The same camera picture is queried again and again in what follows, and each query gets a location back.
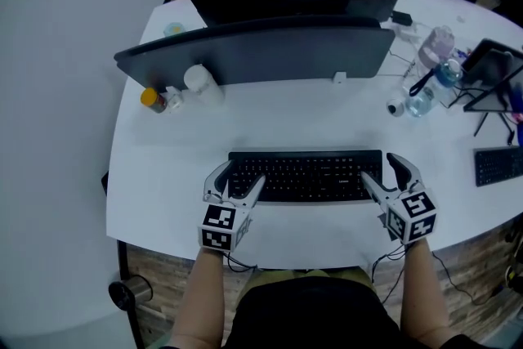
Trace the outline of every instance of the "white bottle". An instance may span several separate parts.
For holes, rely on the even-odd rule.
[[[202,65],[193,65],[187,69],[183,81],[205,105],[219,106],[225,97],[215,82],[212,74]]]

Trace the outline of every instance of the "background desk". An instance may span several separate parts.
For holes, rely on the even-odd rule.
[[[399,0],[422,31],[449,25],[474,47],[490,37],[521,47],[523,30],[461,0]],[[141,42],[163,36],[180,21],[203,26],[189,0],[157,7]],[[396,40],[395,54],[413,58],[414,47]],[[378,76],[333,85],[328,80],[250,83],[225,88],[226,103],[210,110],[185,95],[177,114],[154,114],[139,101],[142,87],[129,79],[114,133],[107,201],[108,235],[151,250],[195,258],[196,226],[203,219],[203,181],[227,153],[249,147],[381,149],[415,163],[440,205],[433,249],[469,239],[521,211],[523,179],[476,188],[474,148],[502,146],[499,119],[472,137],[479,115],[461,107],[434,109],[423,119],[391,117],[386,101],[398,96],[406,63],[388,56]],[[384,164],[385,185],[395,185]],[[365,265],[398,246],[377,220],[375,204],[257,205],[254,223],[235,256],[265,268],[305,269]]]

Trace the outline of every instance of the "forearm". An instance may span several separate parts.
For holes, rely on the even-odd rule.
[[[405,259],[401,329],[433,348],[456,335],[449,329],[445,297],[425,239],[414,244]]]
[[[200,249],[190,273],[169,345],[180,349],[208,349],[221,346],[225,303],[223,256]]]

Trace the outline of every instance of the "metal trash can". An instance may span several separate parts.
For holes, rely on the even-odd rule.
[[[129,311],[136,304],[150,301],[153,289],[143,276],[135,275],[128,280],[115,281],[109,285],[109,295],[115,306],[120,310]]]

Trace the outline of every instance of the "keyboard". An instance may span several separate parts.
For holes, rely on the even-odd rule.
[[[260,202],[305,203],[370,199],[361,172],[382,181],[382,152],[231,152],[229,196],[244,196],[258,175],[266,176]]]
[[[506,181],[523,175],[523,148],[503,147],[501,149],[476,150],[476,186]]]

